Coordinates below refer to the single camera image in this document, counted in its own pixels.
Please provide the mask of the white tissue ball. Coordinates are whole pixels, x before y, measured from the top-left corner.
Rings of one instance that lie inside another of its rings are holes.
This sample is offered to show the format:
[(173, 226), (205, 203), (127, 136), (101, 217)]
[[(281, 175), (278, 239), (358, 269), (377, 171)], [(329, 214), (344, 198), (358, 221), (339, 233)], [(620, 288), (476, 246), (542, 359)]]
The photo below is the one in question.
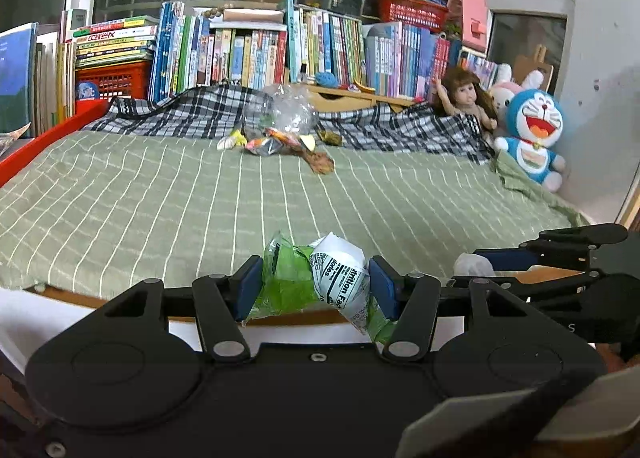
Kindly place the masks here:
[(454, 276), (493, 278), (496, 276), (491, 262), (475, 253), (462, 253), (454, 262)]

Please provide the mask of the green snack wrapper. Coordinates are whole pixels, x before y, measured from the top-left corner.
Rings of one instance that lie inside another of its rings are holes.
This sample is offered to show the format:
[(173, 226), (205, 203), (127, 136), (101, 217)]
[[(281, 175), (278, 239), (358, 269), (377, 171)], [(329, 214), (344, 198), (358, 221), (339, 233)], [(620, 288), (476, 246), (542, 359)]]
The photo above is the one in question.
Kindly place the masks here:
[(275, 234), (262, 256), (262, 290), (248, 318), (338, 311), (360, 334), (386, 343), (395, 328), (373, 296), (368, 259), (359, 247), (328, 233), (308, 246)]

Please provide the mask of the red crate under books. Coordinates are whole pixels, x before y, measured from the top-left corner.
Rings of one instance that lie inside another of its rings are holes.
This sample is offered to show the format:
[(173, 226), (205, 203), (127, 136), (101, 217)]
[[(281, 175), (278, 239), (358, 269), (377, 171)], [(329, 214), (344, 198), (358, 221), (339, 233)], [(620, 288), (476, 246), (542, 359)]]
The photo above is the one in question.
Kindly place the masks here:
[(124, 62), (75, 72), (76, 100), (110, 100), (113, 97), (145, 98), (152, 62)]

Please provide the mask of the stack of flat books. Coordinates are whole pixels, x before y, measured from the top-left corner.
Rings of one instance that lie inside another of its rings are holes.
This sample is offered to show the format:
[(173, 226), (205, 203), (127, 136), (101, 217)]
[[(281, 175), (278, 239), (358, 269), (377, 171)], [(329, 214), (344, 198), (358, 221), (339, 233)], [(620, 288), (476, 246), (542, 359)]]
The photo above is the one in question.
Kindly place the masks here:
[(89, 69), (152, 59), (158, 20), (151, 16), (119, 18), (73, 31), (75, 68)]

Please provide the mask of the green checked bed sheet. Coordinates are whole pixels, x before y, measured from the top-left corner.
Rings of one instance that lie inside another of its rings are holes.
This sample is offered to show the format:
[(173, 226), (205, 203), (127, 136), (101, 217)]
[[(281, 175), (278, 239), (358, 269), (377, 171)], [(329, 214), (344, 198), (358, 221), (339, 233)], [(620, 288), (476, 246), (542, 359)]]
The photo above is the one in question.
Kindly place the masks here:
[(1, 189), (1, 285), (111, 299), (149, 277), (183, 286), (230, 274), (275, 234), (303, 246), (329, 233), (401, 273), (444, 278), (463, 252), (584, 222), (509, 157), (330, 156), (334, 171), (318, 175), (294, 156), (210, 140), (70, 134)]

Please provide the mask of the pink white bunny plush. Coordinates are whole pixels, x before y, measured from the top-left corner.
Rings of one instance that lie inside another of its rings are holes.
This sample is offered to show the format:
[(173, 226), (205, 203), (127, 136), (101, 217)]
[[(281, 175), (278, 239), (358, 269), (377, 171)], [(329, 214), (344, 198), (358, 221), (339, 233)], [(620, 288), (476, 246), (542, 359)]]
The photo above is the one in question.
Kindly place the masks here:
[(512, 68), (509, 64), (501, 64), (497, 68), (494, 84), (489, 89), (488, 94), (494, 104), (498, 125), (506, 124), (506, 110), (514, 99), (514, 96), (523, 90), (540, 88), (544, 82), (544, 74), (539, 70), (531, 71), (522, 84), (512, 80)]

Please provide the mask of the brown haired doll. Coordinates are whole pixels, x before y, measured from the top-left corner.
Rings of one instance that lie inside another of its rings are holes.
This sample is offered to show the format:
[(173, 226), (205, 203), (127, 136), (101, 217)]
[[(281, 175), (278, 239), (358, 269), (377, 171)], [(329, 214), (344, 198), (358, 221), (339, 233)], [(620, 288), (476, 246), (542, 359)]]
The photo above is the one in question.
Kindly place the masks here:
[(440, 116), (468, 114), (487, 132), (498, 126), (491, 96), (480, 86), (480, 79), (462, 67), (450, 67), (442, 78), (436, 78), (434, 108)]

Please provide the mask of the yellow foil wrapper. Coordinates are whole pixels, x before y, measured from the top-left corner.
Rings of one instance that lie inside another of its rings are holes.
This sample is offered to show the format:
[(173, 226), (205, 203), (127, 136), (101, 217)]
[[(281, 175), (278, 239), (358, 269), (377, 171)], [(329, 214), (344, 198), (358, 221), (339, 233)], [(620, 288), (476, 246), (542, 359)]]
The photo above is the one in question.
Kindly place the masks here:
[(341, 135), (332, 131), (328, 131), (328, 130), (319, 131), (318, 137), (320, 138), (323, 144), (326, 144), (329, 146), (338, 147), (338, 146), (341, 146), (341, 144), (343, 144), (343, 139)]

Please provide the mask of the orange striped snack wrapper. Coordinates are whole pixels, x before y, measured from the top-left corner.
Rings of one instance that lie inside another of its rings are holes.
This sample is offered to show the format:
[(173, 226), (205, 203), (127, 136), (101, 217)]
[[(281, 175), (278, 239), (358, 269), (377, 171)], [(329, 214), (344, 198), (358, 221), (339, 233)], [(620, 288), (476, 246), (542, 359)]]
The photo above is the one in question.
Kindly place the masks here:
[(265, 136), (249, 140), (244, 148), (253, 155), (269, 157), (277, 154), (308, 155), (316, 150), (316, 141), (310, 134), (297, 134), (265, 129)]

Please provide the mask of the black white plaid blanket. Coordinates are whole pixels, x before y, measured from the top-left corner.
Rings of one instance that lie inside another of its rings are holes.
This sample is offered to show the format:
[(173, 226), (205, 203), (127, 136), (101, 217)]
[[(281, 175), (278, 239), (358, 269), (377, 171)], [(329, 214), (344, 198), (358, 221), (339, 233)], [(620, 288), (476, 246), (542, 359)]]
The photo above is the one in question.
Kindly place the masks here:
[(190, 88), (158, 103), (117, 97), (103, 117), (86, 131), (220, 140), (240, 130), (246, 138), (283, 133), (341, 137), (342, 145), (377, 152), (425, 152), (452, 155), (478, 164), (488, 163), (495, 151), (485, 140), (477, 119), (439, 117), (428, 105), (393, 111), (389, 104), (353, 111), (322, 112), (301, 86), (276, 85), (256, 91), (234, 84)]

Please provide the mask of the clear crumpled plastic bag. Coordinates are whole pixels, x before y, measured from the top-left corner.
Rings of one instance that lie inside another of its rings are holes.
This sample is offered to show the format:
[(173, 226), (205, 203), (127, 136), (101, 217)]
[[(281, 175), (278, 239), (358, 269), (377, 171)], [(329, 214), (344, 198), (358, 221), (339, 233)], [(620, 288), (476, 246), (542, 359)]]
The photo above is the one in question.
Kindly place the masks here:
[(305, 85), (275, 84), (260, 91), (242, 113), (243, 126), (264, 132), (267, 128), (283, 132), (314, 132), (319, 117)]

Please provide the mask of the wooden drawer organizer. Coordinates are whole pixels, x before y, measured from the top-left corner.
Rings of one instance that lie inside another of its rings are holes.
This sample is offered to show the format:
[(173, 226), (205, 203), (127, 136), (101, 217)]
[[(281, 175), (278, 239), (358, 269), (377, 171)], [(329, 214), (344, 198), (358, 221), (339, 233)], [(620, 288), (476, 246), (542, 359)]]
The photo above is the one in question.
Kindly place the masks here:
[(413, 100), (405, 98), (393, 98), (369, 94), (363, 92), (352, 92), (341, 90), (340, 88), (322, 88), (322, 86), (305, 84), (305, 88), (310, 92), (310, 101), (322, 114), (336, 114), (337, 112), (356, 111), (371, 108), (377, 104), (390, 105), (395, 114), (399, 114), (405, 108), (414, 104)]

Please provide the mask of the middle upright book row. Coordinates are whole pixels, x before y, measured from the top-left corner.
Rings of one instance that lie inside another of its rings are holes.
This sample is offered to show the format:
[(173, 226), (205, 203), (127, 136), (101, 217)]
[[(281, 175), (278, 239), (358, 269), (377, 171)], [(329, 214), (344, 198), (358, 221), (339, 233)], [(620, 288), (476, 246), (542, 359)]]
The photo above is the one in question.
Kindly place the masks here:
[(284, 13), (269, 8), (196, 10), (165, 2), (148, 87), (152, 102), (217, 83), (262, 90), (288, 74)]

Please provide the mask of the red plastic basket on top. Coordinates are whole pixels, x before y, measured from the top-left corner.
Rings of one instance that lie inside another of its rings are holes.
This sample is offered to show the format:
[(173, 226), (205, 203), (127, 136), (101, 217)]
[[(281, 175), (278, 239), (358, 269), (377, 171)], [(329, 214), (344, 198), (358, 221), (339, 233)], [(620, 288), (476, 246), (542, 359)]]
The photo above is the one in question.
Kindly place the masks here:
[(440, 33), (448, 14), (446, 6), (427, 0), (377, 0), (381, 22), (402, 22)]

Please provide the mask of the magazine on rail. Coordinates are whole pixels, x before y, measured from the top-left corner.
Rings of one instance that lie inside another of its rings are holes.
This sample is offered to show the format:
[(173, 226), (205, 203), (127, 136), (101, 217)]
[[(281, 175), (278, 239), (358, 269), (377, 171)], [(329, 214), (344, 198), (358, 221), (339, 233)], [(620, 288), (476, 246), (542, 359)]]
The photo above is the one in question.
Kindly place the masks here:
[(32, 124), (27, 122), (24, 126), (7, 133), (0, 134), (0, 156), (3, 157), (6, 152), (12, 148), (22, 147), (28, 142), (28, 138), (24, 135), (29, 132)]

